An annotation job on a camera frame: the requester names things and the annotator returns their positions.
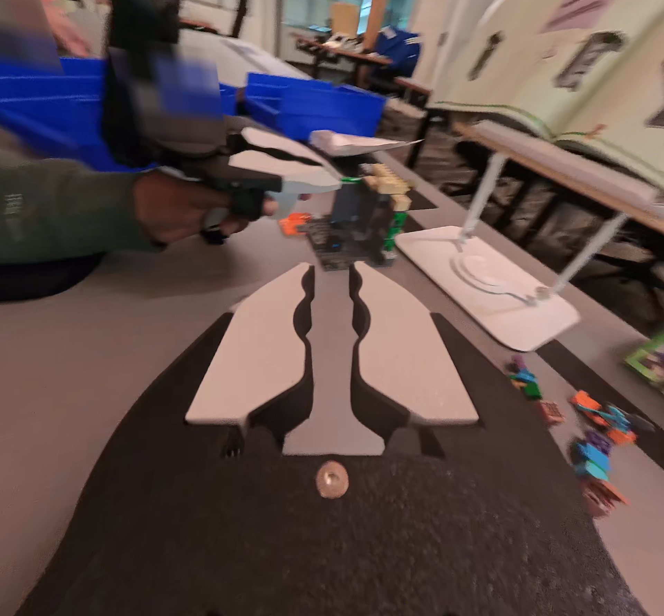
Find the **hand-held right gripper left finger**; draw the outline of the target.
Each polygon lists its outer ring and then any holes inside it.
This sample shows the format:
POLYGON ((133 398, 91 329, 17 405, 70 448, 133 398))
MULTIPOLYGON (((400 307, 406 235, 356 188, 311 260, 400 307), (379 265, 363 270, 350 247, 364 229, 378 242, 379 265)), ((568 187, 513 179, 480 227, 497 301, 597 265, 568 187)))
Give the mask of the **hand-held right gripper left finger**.
POLYGON ((185 414, 191 425, 297 427, 313 406, 311 303, 306 262, 246 297, 185 414))

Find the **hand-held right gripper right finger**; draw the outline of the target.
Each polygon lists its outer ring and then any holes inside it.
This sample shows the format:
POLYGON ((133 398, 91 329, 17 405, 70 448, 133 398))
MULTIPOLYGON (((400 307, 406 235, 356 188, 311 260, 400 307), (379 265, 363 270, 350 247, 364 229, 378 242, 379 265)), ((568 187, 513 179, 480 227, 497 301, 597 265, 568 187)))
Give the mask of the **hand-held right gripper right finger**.
POLYGON ((349 271, 351 407, 366 427, 469 426, 479 415, 428 308, 364 262, 349 271))

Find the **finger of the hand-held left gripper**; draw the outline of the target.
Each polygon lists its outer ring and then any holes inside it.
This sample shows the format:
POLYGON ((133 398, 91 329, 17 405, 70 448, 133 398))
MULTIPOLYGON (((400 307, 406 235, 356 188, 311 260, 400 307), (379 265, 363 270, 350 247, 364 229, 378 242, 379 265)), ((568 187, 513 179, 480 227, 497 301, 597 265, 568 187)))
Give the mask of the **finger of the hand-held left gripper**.
POLYGON ((241 137, 245 140, 249 150, 259 151, 282 161, 320 166, 328 164, 326 159, 311 148, 269 131, 243 128, 241 137))
POLYGON ((279 159, 262 151, 243 151, 231 156, 229 164, 237 169, 281 177, 280 191, 290 195, 313 195, 335 191, 342 184, 332 168, 318 160, 313 164, 305 164, 295 160, 279 159))

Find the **brick building model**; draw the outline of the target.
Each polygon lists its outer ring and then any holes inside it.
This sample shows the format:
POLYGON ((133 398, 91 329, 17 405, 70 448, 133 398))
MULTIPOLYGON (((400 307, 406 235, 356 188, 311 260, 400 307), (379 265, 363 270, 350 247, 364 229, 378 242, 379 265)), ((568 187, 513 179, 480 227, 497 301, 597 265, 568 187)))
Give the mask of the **brick building model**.
POLYGON ((304 236, 326 272, 348 270, 355 262, 387 268, 414 189, 412 180, 386 164, 361 164, 357 175, 342 178, 329 214, 290 213, 279 227, 286 236, 304 236))

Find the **person's left forearm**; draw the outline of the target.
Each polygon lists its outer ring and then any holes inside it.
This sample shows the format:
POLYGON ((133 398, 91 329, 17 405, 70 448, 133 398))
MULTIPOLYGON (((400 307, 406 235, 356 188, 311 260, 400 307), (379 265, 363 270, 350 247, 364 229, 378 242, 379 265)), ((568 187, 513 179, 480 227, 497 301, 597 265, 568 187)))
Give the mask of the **person's left forearm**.
POLYGON ((136 218, 141 174, 1 151, 1 264, 55 262, 119 250, 154 252, 136 218))

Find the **crumpled white paper bag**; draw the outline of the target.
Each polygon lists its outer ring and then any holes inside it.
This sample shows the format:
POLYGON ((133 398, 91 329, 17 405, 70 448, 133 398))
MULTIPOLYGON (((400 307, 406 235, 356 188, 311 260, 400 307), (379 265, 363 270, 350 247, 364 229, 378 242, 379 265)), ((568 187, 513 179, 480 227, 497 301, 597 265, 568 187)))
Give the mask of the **crumpled white paper bag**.
POLYGON ((309 145, 330 158, 355 157, 390 151, 394 149, 411 148, 422 140, 398 141, 392 139, 370 138, 337 133, 330 130, 312 131, 309 136, 309 145))

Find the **white book stand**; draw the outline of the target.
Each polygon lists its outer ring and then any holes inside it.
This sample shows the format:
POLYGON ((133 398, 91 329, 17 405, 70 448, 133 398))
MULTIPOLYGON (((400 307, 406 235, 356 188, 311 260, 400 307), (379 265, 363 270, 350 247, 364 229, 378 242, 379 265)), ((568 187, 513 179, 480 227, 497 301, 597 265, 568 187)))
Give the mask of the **white book stand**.
POLYGON ((454 131, 491 152, 486 173, 461 227, 401 234, 398 249, 498 343, 534 351, 580 322, 563 289, 629 220, 663 233, 663 191, 546 140, 488 120, 456 120, 454 131), (480 216, 506 164, 530 169, 612 211, 551 285, 475 236, 480 216))

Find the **brown office table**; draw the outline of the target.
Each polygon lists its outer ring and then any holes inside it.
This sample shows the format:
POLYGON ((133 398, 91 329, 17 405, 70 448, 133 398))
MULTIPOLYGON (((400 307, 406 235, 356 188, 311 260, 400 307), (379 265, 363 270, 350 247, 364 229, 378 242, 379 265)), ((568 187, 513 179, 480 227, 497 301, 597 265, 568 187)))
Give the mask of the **brown office table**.
POLYGON ((402 100, 418 109, 425 108, 431 89, 415 81, 414 73, 411 78, 396 76, 388 69, 391 59, 366 49, 362 39, 344 36, 325 39, 323 36, 306 37, 295 33, 292 37, 296 49, 312 57, 311 76, 314 79, 319 77, 321 64, 345 60, 352 67, 352 86, 402 100))

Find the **blue cloth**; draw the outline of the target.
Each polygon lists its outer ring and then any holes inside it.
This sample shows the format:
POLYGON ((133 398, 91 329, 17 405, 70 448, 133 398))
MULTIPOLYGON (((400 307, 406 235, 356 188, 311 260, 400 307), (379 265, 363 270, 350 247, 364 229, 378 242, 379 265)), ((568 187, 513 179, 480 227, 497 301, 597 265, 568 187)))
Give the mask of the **blue cloth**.
POLYGON ((383 27, 377 35, 373 50, 378 56, 391 59, 388 69, 396 76, 411 78, 422 49, 419 33, 394 26, 383 27))

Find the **pile of small brick figures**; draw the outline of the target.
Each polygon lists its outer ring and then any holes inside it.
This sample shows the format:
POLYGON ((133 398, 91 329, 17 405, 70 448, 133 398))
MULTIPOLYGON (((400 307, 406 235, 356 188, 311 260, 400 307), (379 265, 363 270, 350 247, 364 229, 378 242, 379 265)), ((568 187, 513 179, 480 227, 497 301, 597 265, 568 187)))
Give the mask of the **pile of small brick figures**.
MULTIPOLYGON (((548 427, 565 421, 560 406, 545 400, 538 379, 520 354, 514 354, 507 367, 510 381, 536 405, 548 427)), ((616 447, 635 445, 637 432, 654 432, 651 421, 612 404, 602 404, 587 392, 578 390, 569 405, 582 420, 582 435, 570 444, 570 460, 579 481, 587 512, 594 519, 608 517, 618 504, 629 501, 610 482, 610 456, 616 447)))

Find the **black mesh office chair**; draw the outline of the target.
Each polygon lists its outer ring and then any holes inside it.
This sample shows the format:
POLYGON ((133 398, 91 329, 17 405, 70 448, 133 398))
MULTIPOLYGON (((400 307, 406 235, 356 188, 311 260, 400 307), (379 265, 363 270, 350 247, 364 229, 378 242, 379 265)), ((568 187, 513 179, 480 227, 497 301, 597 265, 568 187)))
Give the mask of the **black mesh office chair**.
POLYGON ((1 265, 1 303, 51 297, 68 291, 95 271, 106 253, 44 263, 1 265))

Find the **toy brick set box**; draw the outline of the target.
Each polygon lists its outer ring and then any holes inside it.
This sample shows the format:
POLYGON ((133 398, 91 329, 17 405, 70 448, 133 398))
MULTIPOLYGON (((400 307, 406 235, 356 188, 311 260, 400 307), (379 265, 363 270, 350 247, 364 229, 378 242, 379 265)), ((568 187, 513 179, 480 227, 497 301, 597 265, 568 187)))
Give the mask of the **toy brick set box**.
POLYGON ((663 393, 663 330, 628 354, 624 363, 650 386, 663 393))

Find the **open instruction booklet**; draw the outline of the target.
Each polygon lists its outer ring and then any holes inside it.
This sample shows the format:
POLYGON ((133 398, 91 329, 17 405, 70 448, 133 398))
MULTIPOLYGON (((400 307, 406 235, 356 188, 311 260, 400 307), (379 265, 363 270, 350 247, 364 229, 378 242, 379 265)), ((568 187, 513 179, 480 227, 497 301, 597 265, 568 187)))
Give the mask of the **open instruction booklet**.
POLYGON ((429 106, 522 128, 663 188, 663 0, 502 0, 429 106))

